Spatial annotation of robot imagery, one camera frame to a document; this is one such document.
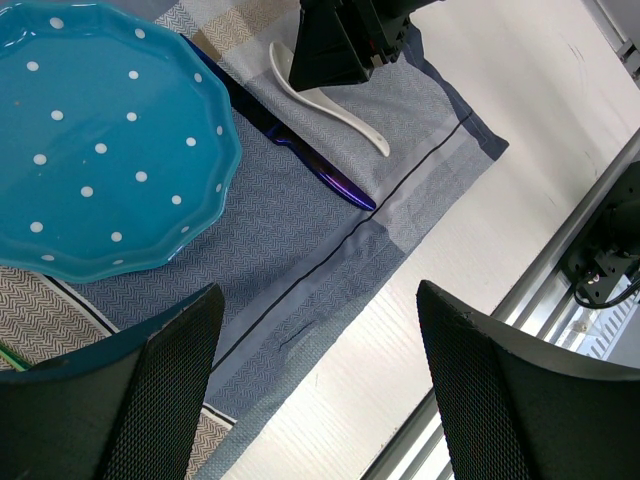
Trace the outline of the teal dotted plate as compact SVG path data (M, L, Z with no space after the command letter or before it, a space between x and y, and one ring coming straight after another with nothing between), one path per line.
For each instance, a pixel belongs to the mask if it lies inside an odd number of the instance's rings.
M168 263L222 215L229 94L177 33L106 3L1 8L1 262L71 283Z

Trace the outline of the purple knife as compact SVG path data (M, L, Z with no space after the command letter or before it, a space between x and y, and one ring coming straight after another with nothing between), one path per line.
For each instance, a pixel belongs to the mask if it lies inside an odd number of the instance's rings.
M342 199L365 211L374 211L377 208L376 202L336 166L279 120L195 43L184 34L181 37L206 67L222 81L229 94L231 106L252 126L275 145L289 149L318 180Z

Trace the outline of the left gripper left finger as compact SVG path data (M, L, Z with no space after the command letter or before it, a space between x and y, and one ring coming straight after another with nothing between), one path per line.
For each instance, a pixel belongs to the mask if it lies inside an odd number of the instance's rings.
M184 478L224 308L210 284L92 345L2 372L2 478Z

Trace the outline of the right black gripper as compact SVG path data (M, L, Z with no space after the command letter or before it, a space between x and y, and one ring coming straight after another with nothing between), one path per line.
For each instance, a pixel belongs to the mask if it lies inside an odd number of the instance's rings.
M302 1L289 73L297 92L367 82L395 62L410 15L434 1Z

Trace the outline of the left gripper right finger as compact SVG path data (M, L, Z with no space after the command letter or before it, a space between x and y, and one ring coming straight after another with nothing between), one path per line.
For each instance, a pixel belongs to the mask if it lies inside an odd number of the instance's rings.
M528 335L430 281L417 308L455 478L638 478L638 369Z

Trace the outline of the blue beige checked cloth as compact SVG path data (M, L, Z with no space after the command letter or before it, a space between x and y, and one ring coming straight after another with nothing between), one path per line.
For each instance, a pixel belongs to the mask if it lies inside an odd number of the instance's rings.
M225 317L188 474L226 479L342 332L449 208L498 160L496 135L426 59L412 27L398 61L329 95L389 141L361 135L286 96L268 46L293 44L295 1L123 1L187 35L284 123L367 191L358 210L245 118L243 158L221 219L168 264L89 284L1 271L1 341L38 363L154 316L209 283Z

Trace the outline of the white ceramic spoon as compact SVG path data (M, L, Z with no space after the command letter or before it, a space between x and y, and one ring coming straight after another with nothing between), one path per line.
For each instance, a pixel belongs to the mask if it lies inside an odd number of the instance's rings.
M311 107L312 109L316 109L345 123L368 139L384 157L388 157L390 155L390 145L381 133L371 127L368 123L335 103L319 88L313 88L302 92L298 92L293 89L289 82L289 75L291 72L294 54L288 47L279 41L274 41L269 45L268 54L271 70L276 81L286 94L299 103Z

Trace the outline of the purple teal fork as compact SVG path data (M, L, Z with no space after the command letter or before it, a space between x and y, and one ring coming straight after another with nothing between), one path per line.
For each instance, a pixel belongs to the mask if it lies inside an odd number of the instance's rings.
M0 344L0 352L1 358L16 371L23 372L32 367L32 364L27 359L3 343Z

